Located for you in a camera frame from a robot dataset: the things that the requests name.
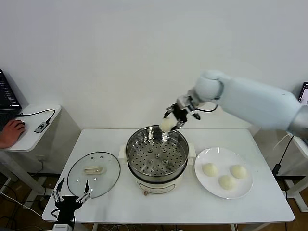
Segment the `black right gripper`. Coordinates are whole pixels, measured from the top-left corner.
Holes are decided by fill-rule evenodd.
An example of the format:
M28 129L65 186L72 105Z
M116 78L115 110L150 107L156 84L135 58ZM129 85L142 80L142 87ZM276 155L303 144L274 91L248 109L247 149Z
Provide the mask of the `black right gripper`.
M187 115L191 112L192 111L190 110L190 108L184 107L183 109L181 109L179 105L175 103L166 109L166 112L164 113L164 118L167 118L170 114L173 114L177 120L174 129L181 129L187 122Z

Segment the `person's bare hand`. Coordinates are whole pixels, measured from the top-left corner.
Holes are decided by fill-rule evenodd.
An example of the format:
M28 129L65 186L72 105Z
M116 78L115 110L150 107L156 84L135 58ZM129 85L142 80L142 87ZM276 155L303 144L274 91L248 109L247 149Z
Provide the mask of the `person's bare hand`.
M10 120L0 132L0 148L7 149L13 146L25 130L23 121Z

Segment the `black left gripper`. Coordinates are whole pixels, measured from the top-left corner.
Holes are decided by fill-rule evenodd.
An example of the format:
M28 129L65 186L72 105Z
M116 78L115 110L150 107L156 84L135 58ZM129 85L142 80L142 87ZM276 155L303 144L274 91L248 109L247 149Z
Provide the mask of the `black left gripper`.
M52 191L52 196L55 201L55 206L59 210L56 223L75 223L75 211L81 208L81 203L84 203L91 195L89 192L89 180L86 181L85 191L81 197L63 196L61 189L64 179L57 184L55 190Z

